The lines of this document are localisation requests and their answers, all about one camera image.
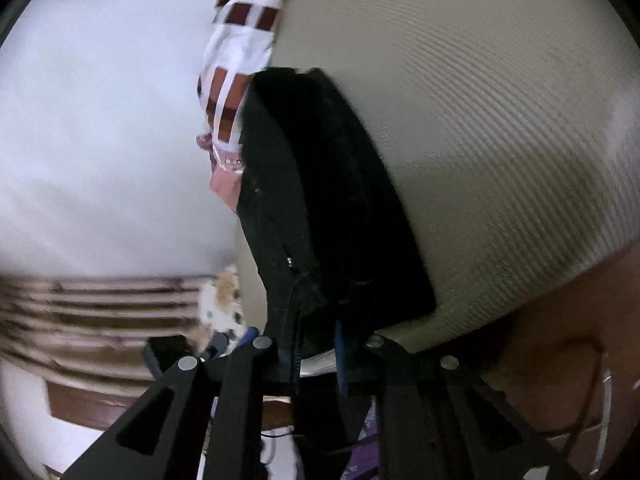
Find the black pants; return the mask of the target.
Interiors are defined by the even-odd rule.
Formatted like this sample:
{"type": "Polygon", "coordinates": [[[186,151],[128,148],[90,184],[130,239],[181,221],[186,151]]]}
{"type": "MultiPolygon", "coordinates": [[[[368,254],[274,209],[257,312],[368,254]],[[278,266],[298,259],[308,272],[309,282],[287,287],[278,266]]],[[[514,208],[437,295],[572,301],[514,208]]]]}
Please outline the black pants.
{"type": "Polygon", "coordinates": [[[434,287],[366,128],[322,70],[270,68],[248,87],[238,216],[267,293],[281,382],[336,350],[419,321],[434,287]]]}

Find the beige woven mattress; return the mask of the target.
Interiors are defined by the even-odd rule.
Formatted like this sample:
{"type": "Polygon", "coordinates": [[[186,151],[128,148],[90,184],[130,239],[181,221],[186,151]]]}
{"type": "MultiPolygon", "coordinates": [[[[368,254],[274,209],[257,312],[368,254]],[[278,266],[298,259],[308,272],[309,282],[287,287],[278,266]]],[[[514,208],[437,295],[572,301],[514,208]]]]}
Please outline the beige woven mattress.
{"type": "Polygon", "coordinates": [[[436,298],[378,330],[410,351],[638,240],[639,0],[288,0],[277,67],[322,70],[392,178],[436,298]]]}

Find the striped beige curtain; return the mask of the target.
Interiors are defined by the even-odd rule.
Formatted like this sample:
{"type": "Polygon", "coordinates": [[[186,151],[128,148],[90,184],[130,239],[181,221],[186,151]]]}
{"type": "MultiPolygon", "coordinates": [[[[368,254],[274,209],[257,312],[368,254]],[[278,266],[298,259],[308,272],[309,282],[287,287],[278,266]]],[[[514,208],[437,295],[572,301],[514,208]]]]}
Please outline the striped beige curtain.
{"type": "Polygon", "coordinates": [[[188,336],[213,278],[1,280],[1,357],[41,378],[50,414],[104,430],[152,384],[151,338],[188,336]]]}

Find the floral white pillow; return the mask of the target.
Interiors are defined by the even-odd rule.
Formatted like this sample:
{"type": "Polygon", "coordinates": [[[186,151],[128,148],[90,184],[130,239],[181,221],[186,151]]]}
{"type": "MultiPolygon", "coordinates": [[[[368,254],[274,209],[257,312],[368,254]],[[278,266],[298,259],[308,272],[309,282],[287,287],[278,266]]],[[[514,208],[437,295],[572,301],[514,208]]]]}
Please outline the floral white pillow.
{"type": "Polygon", "coordinates": [[[227,337],[230,353],[247,332],[247,322],[240,297],[238,268],[230,264],[224,272],[204,281],[198,291],[198,325],[189,340],[193,350],[203,353],[213,336],[227,337]]]}

